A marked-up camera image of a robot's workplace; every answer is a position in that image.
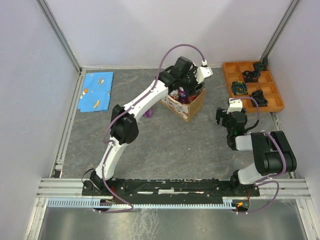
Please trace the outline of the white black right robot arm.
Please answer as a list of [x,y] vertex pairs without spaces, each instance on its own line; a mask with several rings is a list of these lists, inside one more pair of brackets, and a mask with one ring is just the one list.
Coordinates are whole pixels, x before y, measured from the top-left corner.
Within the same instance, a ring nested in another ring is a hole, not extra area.
[[265,180],[294,172],[297,160],[283,131],[251,132],[246,127],[248,117],[243,107],[243,98],[229,98],[228,108],[217,108],[215,120],[226,128],[226,142],[233,151],[251,151],[253,163],[236,170],[230,178],[229,189],[236,196],[242,195],[248,187],[257,188]]

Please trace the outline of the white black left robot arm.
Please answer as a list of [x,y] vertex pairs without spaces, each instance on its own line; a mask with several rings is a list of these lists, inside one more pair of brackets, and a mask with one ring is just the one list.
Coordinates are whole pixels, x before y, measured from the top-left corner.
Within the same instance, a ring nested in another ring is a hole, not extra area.
[[174,65],[162,70],[151,85],[134,100],[123,106],[114,106],[110,124],[103,137],[103,142],[107,145],[106,151],[100,164],[90,175],[93,189],[99,195],[106,195],[110,191],[109,180],[113,178],[125,148],[138,137],[138,120],[145,112],[179,88],[183,88],[187,95],[194,95],[212,74],[206,60],[202,61],[201,66],[196,66],[190,59],[181,56]]

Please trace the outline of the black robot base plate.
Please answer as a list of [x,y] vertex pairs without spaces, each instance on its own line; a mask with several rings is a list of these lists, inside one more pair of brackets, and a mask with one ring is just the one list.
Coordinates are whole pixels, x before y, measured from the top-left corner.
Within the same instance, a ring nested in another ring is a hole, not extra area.
[[90,180],[83,181],[82,195],[100,197],[100,205],[111,207],[174,207],[221,205],[226,197],[260,196],[259,188],[242,187],[237,193],[230,189],[230,180],[209,179],[123,179],[107,181],[98,190]]

